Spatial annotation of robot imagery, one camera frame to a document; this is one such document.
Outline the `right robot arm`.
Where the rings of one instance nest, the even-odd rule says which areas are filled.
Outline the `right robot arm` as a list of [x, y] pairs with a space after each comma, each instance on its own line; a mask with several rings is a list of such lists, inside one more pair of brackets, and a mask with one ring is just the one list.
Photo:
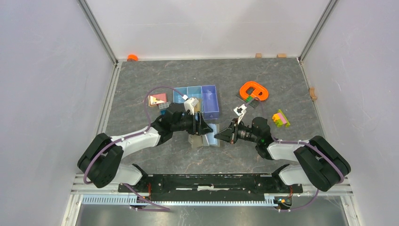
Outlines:
[[234, 118], [230, 125], [214, 136], [235, 144], [238, 140], [255, 143], [258, 155], [267, 160], [295, 161], [298, 165], [280, 167], [274, 172], [272, 187], [277, 192], [291, 185], [310, 183], [326, 192], [344, 181], [351, 172], [350, 164], [322, 136], [309, 140], [287, 141], [271, 134], [267, 119], [255, 117], [250, 126]]

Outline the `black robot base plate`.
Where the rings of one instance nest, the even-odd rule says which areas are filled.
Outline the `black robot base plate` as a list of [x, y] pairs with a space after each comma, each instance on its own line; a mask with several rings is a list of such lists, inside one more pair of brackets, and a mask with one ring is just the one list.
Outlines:
[[303, 193], [301, 185], [285, 185], [277, 174], [147, 174], [132, 185], [147, 193], [150, 201], [262, 201], [265, 194], [290, 195]]

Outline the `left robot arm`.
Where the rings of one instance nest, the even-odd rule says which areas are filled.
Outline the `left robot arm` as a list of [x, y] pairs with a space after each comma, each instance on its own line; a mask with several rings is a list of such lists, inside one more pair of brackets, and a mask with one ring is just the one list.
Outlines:
[[113, 137], [105, 133], [96, 135], [77, 163], [84, 174], [83, 182], [97, 188], [122, 183], [137, 192], [144, 191], [148, 186], [144, 173], [138, 166], [122, 164], [122, 159], [137, 151], [160, 146], [179, 131], [202, 136], [212, 133], [213, 129], [200, 112], [194, 113], [186, 110], [183, 104], [172, 103], [163, 115], [141, 130]]

